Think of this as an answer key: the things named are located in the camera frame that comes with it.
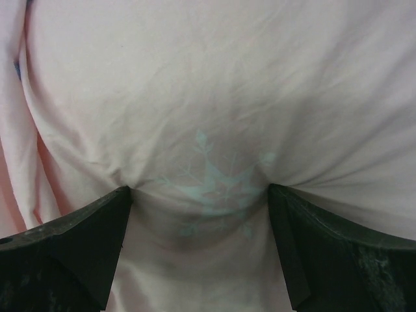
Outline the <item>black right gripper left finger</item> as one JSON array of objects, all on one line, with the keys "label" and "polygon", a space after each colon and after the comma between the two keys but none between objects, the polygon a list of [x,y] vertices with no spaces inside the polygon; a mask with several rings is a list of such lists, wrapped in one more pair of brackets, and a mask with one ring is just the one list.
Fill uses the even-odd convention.
[{"label": "black right gripper left finger", "polygon": [[1,239],[2,311],[104,311],[132,197],[120,187],[91,204]]}]

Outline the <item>pink purple printed pillowcase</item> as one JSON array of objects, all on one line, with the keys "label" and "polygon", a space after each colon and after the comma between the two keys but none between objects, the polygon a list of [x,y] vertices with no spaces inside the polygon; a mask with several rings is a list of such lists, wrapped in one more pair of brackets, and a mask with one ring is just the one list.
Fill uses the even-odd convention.
[{"label": "pink purple printed pillowcase", "polygon": [[415,238],[414,1],[1,2],[1,235],[130,187],[109,311],[289,311],[272,183]]}]

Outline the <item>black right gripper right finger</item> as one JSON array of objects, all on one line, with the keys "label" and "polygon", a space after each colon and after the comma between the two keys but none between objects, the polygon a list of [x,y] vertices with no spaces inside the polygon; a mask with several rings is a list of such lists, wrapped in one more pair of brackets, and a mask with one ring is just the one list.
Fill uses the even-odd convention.
[{"label": "black right gripper right finger", "polygon": [[294,311],[414,311],[415,242],[270,185],[268,211]]}]

